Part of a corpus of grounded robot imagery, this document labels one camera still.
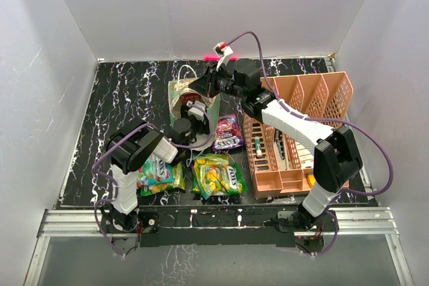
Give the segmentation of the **teal snack packet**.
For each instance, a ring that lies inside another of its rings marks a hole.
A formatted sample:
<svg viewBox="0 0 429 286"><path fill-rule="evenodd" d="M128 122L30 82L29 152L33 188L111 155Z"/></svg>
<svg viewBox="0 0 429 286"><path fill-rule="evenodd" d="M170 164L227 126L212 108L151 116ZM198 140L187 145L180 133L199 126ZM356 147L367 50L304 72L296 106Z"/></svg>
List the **teal snack packet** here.
<svg viewBox="0 0 429 286"><path fill-rule="evenodd" d="M145 161L137 173L137 187L150 187L174 181L173 167L155 155Z"/></svg>

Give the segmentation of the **red snack packet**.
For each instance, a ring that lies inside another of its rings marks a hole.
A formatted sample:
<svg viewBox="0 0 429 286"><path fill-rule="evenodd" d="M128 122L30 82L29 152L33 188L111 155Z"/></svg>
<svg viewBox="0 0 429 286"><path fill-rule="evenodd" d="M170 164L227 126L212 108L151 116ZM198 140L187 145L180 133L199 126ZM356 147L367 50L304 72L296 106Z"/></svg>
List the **red snack packet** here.
<svg viewBox="0 0 429 286"><path fill-rule="evenodd" d="M201 95L199 95L198 93L188 92L180 96L180 101L182 105L186 105L188 104L188 102L193 103L195 101L201 101L201 98Z"/></svg>

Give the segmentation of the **orange plastic desk organizer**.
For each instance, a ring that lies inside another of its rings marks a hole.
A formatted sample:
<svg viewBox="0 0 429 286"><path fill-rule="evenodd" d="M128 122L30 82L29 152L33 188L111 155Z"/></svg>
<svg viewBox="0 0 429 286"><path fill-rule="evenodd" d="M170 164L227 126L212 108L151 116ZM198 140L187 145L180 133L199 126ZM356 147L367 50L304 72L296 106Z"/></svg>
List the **orange plastic desk organizer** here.
<svg viewBox="0 0 429 286"><path fill-rule="evenodd" d="M243 116L249 171L257 199L307 194L317 140L341 126L353 95L346 72L276 76L262 87L275 88L281 99L307 117L326 118L311 125L277 106L269 122Z"/></svg>

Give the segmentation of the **purple snack box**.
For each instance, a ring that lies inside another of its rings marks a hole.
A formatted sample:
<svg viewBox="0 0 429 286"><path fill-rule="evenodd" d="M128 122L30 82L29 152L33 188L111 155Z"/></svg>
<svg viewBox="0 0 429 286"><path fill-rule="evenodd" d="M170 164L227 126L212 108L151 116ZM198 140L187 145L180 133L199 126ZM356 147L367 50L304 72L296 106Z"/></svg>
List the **purple snack box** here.
<svg viewBox="0 0 429 286"><path fill-rule="evenodd" d="M242 147L244 144L245 140L237 114L219 117L212 149L214 151L230 150Z"/></svg>

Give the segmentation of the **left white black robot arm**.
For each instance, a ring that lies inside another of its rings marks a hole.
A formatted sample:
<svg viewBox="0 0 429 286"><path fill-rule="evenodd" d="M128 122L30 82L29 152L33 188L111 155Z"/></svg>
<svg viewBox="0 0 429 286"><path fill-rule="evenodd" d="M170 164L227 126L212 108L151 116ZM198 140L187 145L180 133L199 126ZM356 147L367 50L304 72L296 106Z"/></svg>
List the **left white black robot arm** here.
<svg viewBox="0 0 429 286"><path fill-rule="evenodd" d="M112 134L93 165L93 173L111 180L115 187L107 220L118 230L134 230L139 221L138 172L146 161L154 163L154 180L159 184L158 176L166 175L160 168L176 167L192 151L207 146L213 129L205 104L197 100L182 105L182 116L165 133L151 123L132 121Z"/></svg>

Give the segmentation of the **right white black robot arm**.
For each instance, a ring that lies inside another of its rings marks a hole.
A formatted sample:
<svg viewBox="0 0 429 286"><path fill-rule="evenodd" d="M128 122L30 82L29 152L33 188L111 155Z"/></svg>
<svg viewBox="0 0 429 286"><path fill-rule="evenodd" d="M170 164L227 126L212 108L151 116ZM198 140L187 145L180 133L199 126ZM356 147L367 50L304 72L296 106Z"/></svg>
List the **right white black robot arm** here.
<svg viewBox="0 0 429 286"><path fill-rule="evenodd" d="M204 74L189 84L190 89L212 98L225 93L240 98L243 111L302 144L314 157L315 184L289 222L314 230L343 186L361 170L363 162L354 134L343 125L335 129L287 106L278 95L262 85L263 70L253 60L237 60L233 73L219 62L210 62Z"/></svg>

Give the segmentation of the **green white paper bag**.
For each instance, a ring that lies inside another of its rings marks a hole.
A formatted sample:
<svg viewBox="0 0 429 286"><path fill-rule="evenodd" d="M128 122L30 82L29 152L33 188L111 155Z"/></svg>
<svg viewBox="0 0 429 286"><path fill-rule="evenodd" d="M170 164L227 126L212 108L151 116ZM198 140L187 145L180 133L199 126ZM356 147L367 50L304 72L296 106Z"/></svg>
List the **green white paper bag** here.
<svg viewBox="0 0 429 286"><path fill-rule="evenodd" d="M176 79L168 82L168 107L170 124L180 118L188 119L196 137L190 146L203 151L211 147L215 140L221 100L219 95L207 98L191 89L189 85L196 79L196 72L191 66L181 66Z"/></svg>

